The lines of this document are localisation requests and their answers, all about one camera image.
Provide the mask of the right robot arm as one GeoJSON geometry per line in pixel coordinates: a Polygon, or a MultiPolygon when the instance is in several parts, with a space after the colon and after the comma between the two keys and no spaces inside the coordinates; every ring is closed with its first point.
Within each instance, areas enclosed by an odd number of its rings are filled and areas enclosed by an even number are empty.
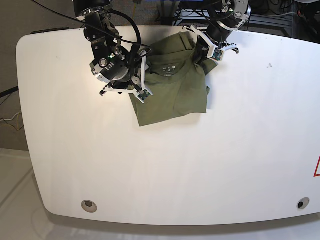
{"type": "Polygon", "coordinates": [[[75,0],[73,7],[77,19],[85,24],[84,36],[91,44],[91,72],[105,84],[99,94],[128,93],[143,103],[153,94],[145,83],[147,55],[152,50],[142,45],[138,26],[126,14],[113,10],[110,0],[75,0]],[[133,27],[136,41],[130,50],[122,46],[124,40],[111,23],[112,15],[126,19],[133,27]]]}

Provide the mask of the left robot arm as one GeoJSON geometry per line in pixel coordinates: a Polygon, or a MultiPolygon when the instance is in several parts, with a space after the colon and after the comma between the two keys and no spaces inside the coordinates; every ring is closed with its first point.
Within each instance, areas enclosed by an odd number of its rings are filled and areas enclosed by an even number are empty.
{"type": "Polygon", "coordinates": [[[220,62],[226,51],[234,51],[236,54],[240,52],[235,43],[227,43],[227,38],[249,20],[251,7],[247,0],[183,1],[182,6],[208,24],[206,29],[199,29],[194,24],[186,27],[188,31],[197,35],[193,56],[196,62],[220,62]]]}

